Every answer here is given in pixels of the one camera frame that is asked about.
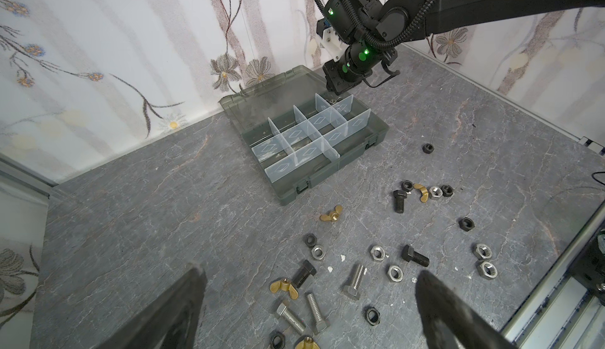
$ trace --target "diamond logo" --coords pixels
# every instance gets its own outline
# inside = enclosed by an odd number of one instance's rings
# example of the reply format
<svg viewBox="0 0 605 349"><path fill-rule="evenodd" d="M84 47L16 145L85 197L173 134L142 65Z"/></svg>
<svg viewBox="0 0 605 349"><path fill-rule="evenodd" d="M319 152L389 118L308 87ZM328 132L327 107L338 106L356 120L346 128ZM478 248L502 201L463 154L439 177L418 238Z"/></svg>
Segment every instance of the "diamond logo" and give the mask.
<svg viewBox="0 0 605 349"><path fill-rule="evenodd" d="M290 166L290 164L281 164L280 166L277 167L277 169L275 171L278 173L281 173L284 170L288 169L289 166Z"/></svg>
<svg viewBox="0 0 605 349"><path fill-rule="evenodd" d="M303 156L311 156L317 148L309 148L302 154Z"/></svg>
<svg viewBox="0 0 605 349"><path fill-rule="evenodd" d="M275 148L275 147L276 147L276 145L275 145L275 144L267 144L267 145L265 146L265 148L263 148L263 149L262 149L262 151L261 151L261 152L262 152L262 153L265 153L265 152L267 152L267 151L269 151L269 150L272 150L272 149L273 149L273 148Z"/></svg>

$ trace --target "bolt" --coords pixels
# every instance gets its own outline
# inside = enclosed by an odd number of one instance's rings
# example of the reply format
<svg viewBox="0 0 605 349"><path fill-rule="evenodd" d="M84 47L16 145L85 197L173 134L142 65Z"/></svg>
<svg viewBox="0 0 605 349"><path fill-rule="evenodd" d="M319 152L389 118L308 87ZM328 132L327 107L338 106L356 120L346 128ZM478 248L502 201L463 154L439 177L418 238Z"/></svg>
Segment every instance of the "bolt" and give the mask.
<svg viewBox="0 0 605 349"><path fill-rule="evenodd" d="M288 324L290 324L292 328L294 328L299 334L303 334L304 330L307 328L307 326L290 310L288 310L288 307L286 307L283 303L277 307L276 314L282 316L285 321L287 321Z"/></svg>
<svg viewBox="0 0 605 349"><path fill-rule="evenodd" d="M362 264L357 264L353 268L353 276L349 279L349 282L344 286L343 292L352 300L359 300L359 296L361 293L359 292L359 284L361 283L361 278L364 276L366 272L366 267Z"/></svg>
<svg viewBox="0 0 605 349"><path fill-rule="evenodd" d="M404 252L401 254L401 258L403 258L407 262L413 261L419 264L420 266L424 267L427 267L429 262L427 257L414 252L414 248L412 248L411 246L404 247Z"/></svg>
<svg viewBox="0 0 605 349"><path fill-rule="evenodd" d="M403 190L395 190L393 196L395 197L395 212L404 213L405 198L408 197L408 194Z"/></svg>
<svg viewBox="0 0 605 349"><path fill-rule="evenodd" d="M317 300L315 300L315 295L313 295L312 293L307 294L307 302L309 307L311 307L311 312L313 313L313 317L315 318L315 328L313 332L314 334L318 334L322 330L329 327L330 322L328 321L328 319L322 316L320 306L317 304Z"/></svg>
<svg viewBox="0 0 605 349"><path fill-rule="evenodd" d="M317 270L311 265L311 262L308 260L304 260L302 263L302 267L298 270L298 273L292 279L292 284L296 288L301 288L304 282L307 280L308 276L314 276L317 274Z"/></svg>

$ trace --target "stainless steel bolt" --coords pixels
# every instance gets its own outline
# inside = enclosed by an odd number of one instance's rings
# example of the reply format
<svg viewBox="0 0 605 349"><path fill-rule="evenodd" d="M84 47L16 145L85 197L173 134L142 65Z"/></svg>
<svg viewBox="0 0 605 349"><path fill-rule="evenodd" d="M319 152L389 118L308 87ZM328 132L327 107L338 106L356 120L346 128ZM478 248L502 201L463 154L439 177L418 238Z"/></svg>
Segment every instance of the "stainless steel bolt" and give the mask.
<svg viewBox="0 0 605 349"><path fill-rule="evenodd" d="M311 307L311 312L313 313L313 317L315 318L315 328L313 329L313 333L318 334L322 330L329 327L330 322L328 321L328 319L322 316L320 306L317 304L317 300L315 300L315 295L313 295L312 293L308 293L307 302L309 307Z"/></svg>
<svg viewBox="0 0 605 349"><path fill-rule="evenodd" d="M366 272L366 267L362 264L355 265L353 268L353 276L349 279L349 283L347 283L343 292L352 300L359 300L361 293L359 292L359 284L361 284L361 278L364 276Z"/></svg>
<svg viewBox="0 0 605 349"><path fill-rule="evenodd" d="M307 326L290 310L288 310L288 307L286 307L285 304L280 304L279 307L277 307L276 313L277 315L283 317L285 321L287 321L288 324L290 324L292 328L294 328L299 334L304 334L304 330L307 328Z"/></svg>

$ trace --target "black hex nut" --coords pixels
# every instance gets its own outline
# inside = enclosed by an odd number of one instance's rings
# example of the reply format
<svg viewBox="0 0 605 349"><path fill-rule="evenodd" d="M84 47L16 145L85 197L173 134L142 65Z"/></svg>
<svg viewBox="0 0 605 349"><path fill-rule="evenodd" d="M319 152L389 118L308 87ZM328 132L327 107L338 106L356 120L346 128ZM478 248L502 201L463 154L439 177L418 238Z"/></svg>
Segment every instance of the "black hex nut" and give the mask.
<svg viewBox="0 0 605 349"><path fill-rule="evenodd" d="M403 191L406 193L410 193L414 189L414 184L409 179L406 179L404 182L401 183L401 189L403 189Z"/></svg>
<svg viewBox="0 0 605 349"><path fill-rule="evenodd" d="M313 233L309 233L307 236L305 236L304 243L307 245L307 247L313 248L315 245L317 245L317 237L315 237Z"/></svg>
<svg viewBox="0 0 605 349"><path fill-rule="evenodd" d="M431 143L427 143L422 146L422 151L424 153L426 153L427 155L432 154L434 149L435 149L435 147L433 147L433 145Z"/></svg>
<svg viewBox="0 0 605 349"><path fill-rule="evenodd" d="M454 188L450 185L443 185L441 187L441 191L443 191L443 196L452 196L454 194Z"/></svg>
<svg viewBox="0 0 605 349"><path fill-rule="evenodd" d="M366 321L370 323L370 325L378 325L380 324L380 313L374 307L370 307L366 310Z"/></svg>
<svg viewBox="0 0 605 349"><path fill-rule="evenodd" d="M282 332L274 332L270 337L272 349L283 349L285 347L285 336Z"/></svg>
<svg viewBox="0 0 605 349"><path fill-rule="evenodd" d="M475 222L473 222L471 218L462 218L460 219L458 224L460 224L460 228L462 228L466 232L475 228Z"/></svg>

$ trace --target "black hex bolt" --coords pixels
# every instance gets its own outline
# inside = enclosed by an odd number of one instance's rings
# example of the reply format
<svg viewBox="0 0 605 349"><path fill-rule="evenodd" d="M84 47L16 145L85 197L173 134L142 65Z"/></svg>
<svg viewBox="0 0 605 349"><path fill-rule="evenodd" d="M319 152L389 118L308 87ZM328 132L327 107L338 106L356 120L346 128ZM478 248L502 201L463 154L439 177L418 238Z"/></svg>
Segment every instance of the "black hex bolt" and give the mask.
<svg viewBox="0 0 605 349"><path fill-rule="evenodd" d="M420 266L424 266L424 267L427 267L428 263L429 263L428 257L425 257L422 254L416 253L414 251L414 248L412 248L411 246L404 247L404 251L401 254L401 258L403 258L407 262L413 261L413 262L419 264Z"/></svg>
<svg viewBox="0 0 605 349"><path fill-rule="evenodd" d="M408 197L408 194L403 190L395 190L393 196L395 197L395 212L404 213L405 198Z"/></svg>
<svg viewBox="0 0 605 349"><path fill-rule="evenodd" d="M302 267L292 279L292 285L298 289L304 284L308 276L315 276L315 274L317 274L317 270L313 267L313 265L311 265L311 262L304 260Z"/></svg>

